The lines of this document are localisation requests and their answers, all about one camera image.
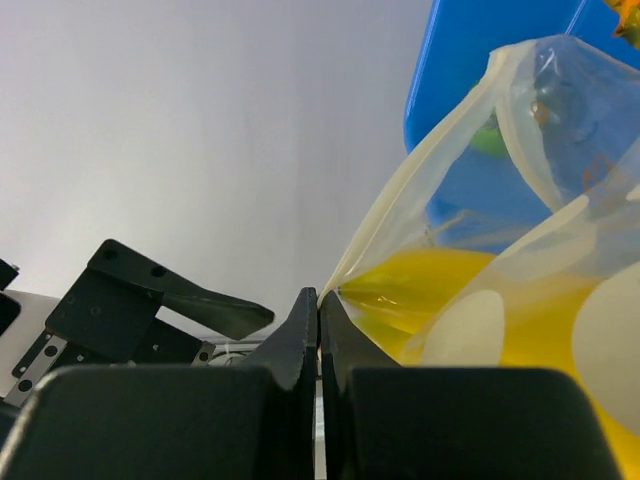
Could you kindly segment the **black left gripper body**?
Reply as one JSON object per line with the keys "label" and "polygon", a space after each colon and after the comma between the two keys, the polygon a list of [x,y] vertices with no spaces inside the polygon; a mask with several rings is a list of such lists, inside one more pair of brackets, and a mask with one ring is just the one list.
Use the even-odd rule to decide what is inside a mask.
{"label": "black left gripper body", "polygon": [[21,407],[36,384],[52,370],[80,365],[204,364],[214,347],[159,319],[131,360],[112,362],[45,329],[45,321],[63,298],[12,289],[17,266],[1,263],[1,400]]}

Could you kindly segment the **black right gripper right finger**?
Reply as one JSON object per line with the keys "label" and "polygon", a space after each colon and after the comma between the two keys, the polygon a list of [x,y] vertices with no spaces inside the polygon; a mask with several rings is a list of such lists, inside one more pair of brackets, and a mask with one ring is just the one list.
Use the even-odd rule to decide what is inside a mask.
{"label": "black right gripper right finger", "polygon": [[539,368],[404,368],[320,304],[331,479],[617,479],[585,394]]}

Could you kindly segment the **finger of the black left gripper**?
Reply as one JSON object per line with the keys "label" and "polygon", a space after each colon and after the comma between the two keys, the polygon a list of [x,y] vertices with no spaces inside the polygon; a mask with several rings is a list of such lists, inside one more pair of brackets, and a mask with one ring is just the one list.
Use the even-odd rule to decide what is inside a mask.
{"label": "finger of the black left gripper", "polygon": [[275,318],[258,303],[207,290],[107,239],[48,316],[45,329],[112,362],[125,362],[162,307],[233,340]]}

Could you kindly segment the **clear dotted zip top bag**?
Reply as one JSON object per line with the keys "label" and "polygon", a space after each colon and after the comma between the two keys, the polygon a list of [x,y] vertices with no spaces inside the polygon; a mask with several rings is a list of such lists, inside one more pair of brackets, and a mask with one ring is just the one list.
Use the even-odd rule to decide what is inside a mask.
{"label": "clear dotted zip top bag", "polygon": [[494,50],[326,288],[400,364],[569,375],[636,462],[638,70],[564,35]]}

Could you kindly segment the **yellow toy banana bunch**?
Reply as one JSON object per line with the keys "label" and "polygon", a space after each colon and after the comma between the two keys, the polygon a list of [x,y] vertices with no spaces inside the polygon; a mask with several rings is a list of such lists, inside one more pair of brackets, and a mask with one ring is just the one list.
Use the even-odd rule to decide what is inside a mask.
{"label": "yellow toy banana bunch", "polygon": [[614,448],[639,454],[639,270],[609,278],[488,253],[409,250],[338,291],[359,325],[404,365],[536,367],[575,379]]}

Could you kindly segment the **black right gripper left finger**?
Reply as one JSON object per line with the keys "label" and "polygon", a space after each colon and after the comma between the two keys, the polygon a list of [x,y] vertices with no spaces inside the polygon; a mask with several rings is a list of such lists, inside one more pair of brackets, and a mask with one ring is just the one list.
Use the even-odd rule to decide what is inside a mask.
{"label": "black right gripper left finger", "polygon": [[318,310],[288,318],[235,366],[58,369],[1,450],[5,479],[310,479]]}

